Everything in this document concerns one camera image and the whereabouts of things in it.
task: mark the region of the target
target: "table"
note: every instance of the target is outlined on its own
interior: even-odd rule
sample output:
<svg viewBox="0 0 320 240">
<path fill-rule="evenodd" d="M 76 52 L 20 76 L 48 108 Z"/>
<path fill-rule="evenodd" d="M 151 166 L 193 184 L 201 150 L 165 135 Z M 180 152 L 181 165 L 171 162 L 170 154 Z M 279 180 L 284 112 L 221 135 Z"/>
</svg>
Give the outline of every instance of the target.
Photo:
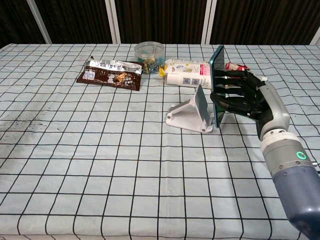
<svg viewBox="0 0 320 240">
<path fill-rule="evenodd" d="M 169 107 L 195 89 L 167 86 L 157 74 L 144 75 L 140 91 L 76 83 L 90 56 L 130 61 L 134 46 L 2 48 L 0 236 L 306 239 L 286 220 L 252 120 L 229 113 L 210 134 L 167 126 Z M 216 48 L 167 44 L 165 56 L 207 61 Z M 268 77 L 290 112 L 289 131 L 319 160 L 320 48 L 225 52 Z"/>
</svg>

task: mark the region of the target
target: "green indicator light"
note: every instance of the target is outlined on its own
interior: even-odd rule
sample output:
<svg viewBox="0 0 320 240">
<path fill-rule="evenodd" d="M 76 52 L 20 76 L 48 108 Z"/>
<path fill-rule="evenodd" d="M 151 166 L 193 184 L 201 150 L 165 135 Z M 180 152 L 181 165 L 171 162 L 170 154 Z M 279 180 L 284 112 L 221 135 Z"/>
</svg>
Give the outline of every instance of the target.
<svg viewBox="0 0 320 240">
<path fill-rule="evenodd" d="M 307 156 L 302 151 L 297 151 L 296 156 L 302 160 L 305 160 L 307 158 Z"/>
</svg>

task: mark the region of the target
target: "blue phone case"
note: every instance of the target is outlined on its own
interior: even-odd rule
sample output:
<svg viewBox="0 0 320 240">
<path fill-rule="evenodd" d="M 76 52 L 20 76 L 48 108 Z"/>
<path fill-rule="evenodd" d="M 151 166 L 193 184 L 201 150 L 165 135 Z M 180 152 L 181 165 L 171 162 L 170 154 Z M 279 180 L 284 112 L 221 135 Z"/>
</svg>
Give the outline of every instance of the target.
<svg viewBox="0 0 320 240">
<path fill-rule="evenodd" d="M 225 47 L 223 45 L 218 46 L 218 48 L 210 58 L 209 64 L 210 64 L 210 74 L 211 74 L 211 87 L 212 87 L 212 92 L 214 93 L 216 90 L 215 70 L 223 70 L 223 71 L 225 70 Z M 220 123 L 225 114 L 225 111 L 224 110 L 222 111 L 215 104 L 213 104 L 213 114 L 214 114 L 214 125 L 216 128 L 219 128 Z"/>
</svg>

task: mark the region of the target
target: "plastic container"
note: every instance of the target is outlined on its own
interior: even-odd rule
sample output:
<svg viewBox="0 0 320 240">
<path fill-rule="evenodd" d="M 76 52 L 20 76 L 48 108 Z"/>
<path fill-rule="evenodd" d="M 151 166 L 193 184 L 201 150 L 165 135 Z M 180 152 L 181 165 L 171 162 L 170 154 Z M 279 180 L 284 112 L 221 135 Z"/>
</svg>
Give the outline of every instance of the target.
<svg viewBox="0 0 320 240">
<path fill-rule="evenodd" d="M 134 47 L 138 62 L 144 64 L 143 73 L 158 73 L 165 66 L 165 46 L 156 41 L 144 41 Z"/>
</svg>

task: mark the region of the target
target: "phone stand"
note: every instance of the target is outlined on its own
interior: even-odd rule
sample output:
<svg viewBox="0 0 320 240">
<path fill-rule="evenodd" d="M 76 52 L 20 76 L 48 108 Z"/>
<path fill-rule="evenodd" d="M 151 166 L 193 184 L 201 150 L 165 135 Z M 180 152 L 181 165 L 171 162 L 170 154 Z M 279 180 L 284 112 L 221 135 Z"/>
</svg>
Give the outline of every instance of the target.
<svg viewBox="0 0 320 240">
<path fill-rule="evenodd" d="M 181 129 L 209 133 L 213 129 L 212 119 L 213 113 L 208 112 L 208 103 L 199 84 L 193 98 L 171 106 L 165 123 Z"/>
</svg>

